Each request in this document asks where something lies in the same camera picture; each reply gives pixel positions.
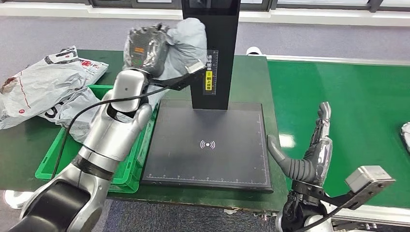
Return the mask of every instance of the wireless symbol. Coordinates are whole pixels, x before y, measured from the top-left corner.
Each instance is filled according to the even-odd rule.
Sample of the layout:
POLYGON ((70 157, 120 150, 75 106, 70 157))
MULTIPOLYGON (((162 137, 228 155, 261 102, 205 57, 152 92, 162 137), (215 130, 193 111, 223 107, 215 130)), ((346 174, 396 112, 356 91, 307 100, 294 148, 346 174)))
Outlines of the wireless symbol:
POLYGON ((204 140, 201 140, 201 142, 199 143, 199 146, 201 147, 201 149, 204 149, 205 147, 209 147, 212 150, 215 148, 216 144, 215 141, 211 141, 211 142, 205 142, 204 140))

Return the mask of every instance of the gray carpet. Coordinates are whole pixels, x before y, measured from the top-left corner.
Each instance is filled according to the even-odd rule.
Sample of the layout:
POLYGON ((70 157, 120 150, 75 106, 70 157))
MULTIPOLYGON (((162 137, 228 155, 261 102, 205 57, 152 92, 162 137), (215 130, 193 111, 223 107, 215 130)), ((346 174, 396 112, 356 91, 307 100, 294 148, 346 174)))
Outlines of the gray carpet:
MULTIPOLYGON (((0 83, 63 47, 122 50, 129 28, 175 21, 0 16, 0 83)), ((236 53, 258 46, 270 55, 410 60, 410 28, 239 23, 236 53)), ((94 231, 273 231, 250 213, 221 209, 107 201, 94 231)), ((0 200, 0 231, 19 211, 0 200)))
POLYGON ((274 220, 248 212, 228 215, 222 209, 113 201, 104 232, 274 232, 274 220))

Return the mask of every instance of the green table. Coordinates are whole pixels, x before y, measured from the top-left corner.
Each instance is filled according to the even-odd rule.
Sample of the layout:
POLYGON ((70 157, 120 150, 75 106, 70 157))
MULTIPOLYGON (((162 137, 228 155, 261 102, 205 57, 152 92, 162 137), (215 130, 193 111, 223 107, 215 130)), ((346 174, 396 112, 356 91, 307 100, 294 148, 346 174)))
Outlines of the green table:
POLYGON ((410 208, 410 156, 399 135, 410 121, 410 67, 280 59, 269 61, 268 67, 279 134, 294 141, 282 149, 293 158, 303 157, 319 103, 329 101, 333 155, 324 184, 327 193, 347 192, 344 179, 357 167, 380 165, 396 182, 367 204, 410 208))
MULTIPOLYGON (((79 50, 82 58, 108 63, 107 73, 96 83, 112 85, 122 68, 122 52, 79 50)), ((263 104, 266 133, 277 135, 276 119, 265 57, 236 56, 231 84, 230 101, 260 102, 263 104)), ((170 91, 166 98, 190 99, 190 90, 170 91)), ((17 127, 0 130, 0 189, 35 190, 43 181, 34 173, 53 142, 59 127, 35 117, 17 127)), ((279 211, 286 201, 286 184, 280 168, 269 157, 274 193, 241 192, 204 188, 174 188, 141 185, 135 194, 109 193, 108 197, 157 203, 202 205, 252 211, 279 211)))

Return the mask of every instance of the green crate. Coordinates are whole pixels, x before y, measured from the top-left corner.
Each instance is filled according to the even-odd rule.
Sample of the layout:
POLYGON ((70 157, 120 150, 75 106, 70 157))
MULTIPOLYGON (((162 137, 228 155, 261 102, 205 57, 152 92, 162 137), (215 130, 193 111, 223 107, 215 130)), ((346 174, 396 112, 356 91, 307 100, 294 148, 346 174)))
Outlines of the green crate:
MULTIPOLYGON (((99 99, 101 99, 107 91, 113 88, 112 86, 99 85, 90 85, 89 87, 99 99)), ((157 110, 154 111, 147 126, 141 131, 140 135, 135 140, 130 154, 119 164, 109 189, 110 192, 135 193, 138 190, 142 168, 148 152, 149 141, 154 129, 156 116, 157 110)), ((36 178, 43 180, 51 179, 64 133, 65 129, 62 128, 40 163, 40 166, 35 173, 36 178)), ((76 142, 71 136, 68 136, 57 168, 57 173, 61 172, 61 170, 71 162, 71 160, 77 155, 81 146, 82 145, 76 142)))

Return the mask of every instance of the wire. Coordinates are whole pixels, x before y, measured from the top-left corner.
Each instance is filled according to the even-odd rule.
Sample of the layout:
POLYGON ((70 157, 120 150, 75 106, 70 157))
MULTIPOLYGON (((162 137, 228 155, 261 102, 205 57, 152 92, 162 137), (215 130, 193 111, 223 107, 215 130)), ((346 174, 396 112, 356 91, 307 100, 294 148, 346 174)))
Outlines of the wire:
POLYGON ((302 228, 300 228, 300 229, 298 229, 298 230, 295 230, 295 231, 293 231, 293 232, 304 232, 304 231, 310 230, 310 229, 312 229, 313 227, 315 227, 315 226, 317 226, 317 225, 319 225, 319 224, 325 222, 325 221, 328 220, 330 217, 332 217, 333 215, 337 214, 340 210, 342 210, 342 207, 337 207, 336 209, 334 209, 332 212, 330 212, 329 214, 327 214, 327 215, 324 216, 323 218, 321 218, 321 219, 319 219, 319 220, 313 222, 313 223, 310 224, 310 225, 307 225, 307 226, 302 227, 302 228))
POLYGON ((80 111, 78 114, 76 114, 76 115, 73 117, 72 121, 70 122, 70 124, 68 125, 68 128, 66 129, 66 131, 65 131, 65 133, 64 133, 64 137, 63 137, 63 140, 62 140, 62 143, 61 143, 61 148, 60 148, 59 156, 57 156, 57 161, 56 161, 56 164, 54 165, 53 173, 51 174, 51 179, 53 179, 53 178, 56 176, 57 168, 59 167, 59 163, 60 163, 61 157, 62 157, 62 155, 63 155, 63 151, 64 151, 64 145, 65 145, 65 142, 67 141, 67 137, 68 137, 68 135, 69 135, 69 133, 70 133, 70 129, 71 129, 71 127, 73 126, 75 120, 76 120, 78 117, 80 117, 85 111, 87 111, 87 110, 89 110, 89 109, 92 109, 92 108, 94 108, 94 107, 96 107, 96 106, 104 105, 104 104, 108 104, 108 103, 113 103, 113 102, 125 102, 125 101, 131 101, 131 100, 135 100, 135 99, 139 99, 139 98, 144 98, 144 97, 147 97, 147 96, 150 96, 150 95, 153 95, 153 94, 162 92, 162 91, 167 90, 167 89, 169 89, 169 87, 163 87, 163 88, 157 89, 157 90, 155 90, 155 91, 152 91, 152 92, 150 92, 150 93, 141 94, 141 95, 139 95, 139 96, 134 96, 134 97, 129 97, 129 98, 110 99, 110 100, 106 100, 106 101, 101 101, 101 102, 99 102, 99 103, 93 104, 93 105, 91 105, 91 106, 85 108, 84 110, 82 110, 82 111, 80 111))

